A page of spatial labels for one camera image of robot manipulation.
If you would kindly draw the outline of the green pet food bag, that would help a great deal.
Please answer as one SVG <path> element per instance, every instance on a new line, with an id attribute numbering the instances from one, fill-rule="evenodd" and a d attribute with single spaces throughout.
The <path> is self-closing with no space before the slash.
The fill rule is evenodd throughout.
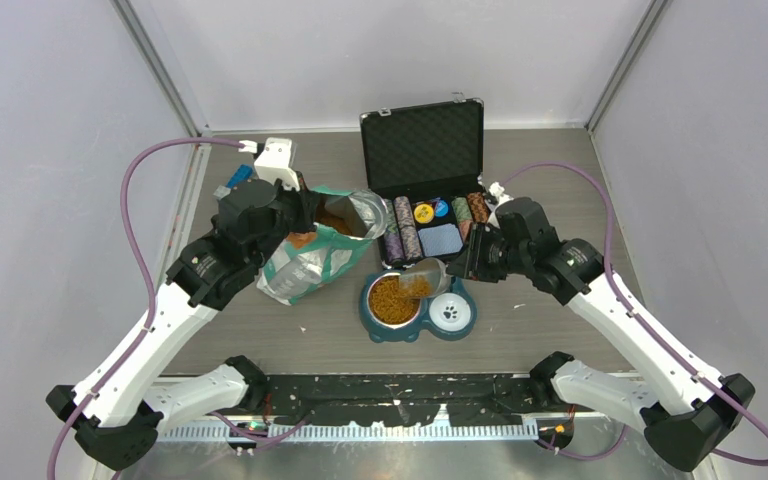
<path id="1" fill-rule="evenodd" d="M 314 189 L 315 231 L 284 240 L 262 268 L 256 287 L 283 305 L 350 270 L 386 230 L 384 199 L 370 190 Z"/>

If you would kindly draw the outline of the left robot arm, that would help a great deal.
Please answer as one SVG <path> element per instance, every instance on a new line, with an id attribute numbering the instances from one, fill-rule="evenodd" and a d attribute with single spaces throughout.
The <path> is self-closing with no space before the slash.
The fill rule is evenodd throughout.
<path id="1" fill-rule="evenodd" d="M 318 193 L 250 180 L 219 199 L 212 229 L 183 248 L 144 316 L 108 358 L 76 385 L 57 385 L 46 403 L 90 458 L 115 471 L 139 462 L 158 437 L 213 411 L 258 412 L 263 372 L 243 356 L 169 389 L 155 379 L 223 310 L 285 238 L 315 229 Z"/>

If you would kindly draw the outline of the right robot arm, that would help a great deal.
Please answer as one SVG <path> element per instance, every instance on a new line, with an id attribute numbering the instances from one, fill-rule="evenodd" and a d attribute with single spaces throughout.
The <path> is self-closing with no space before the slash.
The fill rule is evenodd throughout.
<path id="1" fill-rule="evenodd" d="M 694 470 L 737 427 L 755 396 L 744 375 L 723 375 L 683 346 L 634 297 L 602 254 L 583 239 L 561 240 L 542 206 L 502 203 L 471 226 L 448 274 L 497 283 L 523 275 L 586 320 L 641 374 L 636 384 L 555 352 L 530 372 L 534 403 L 601 412 L 641 433 L 670 466 Z"/>

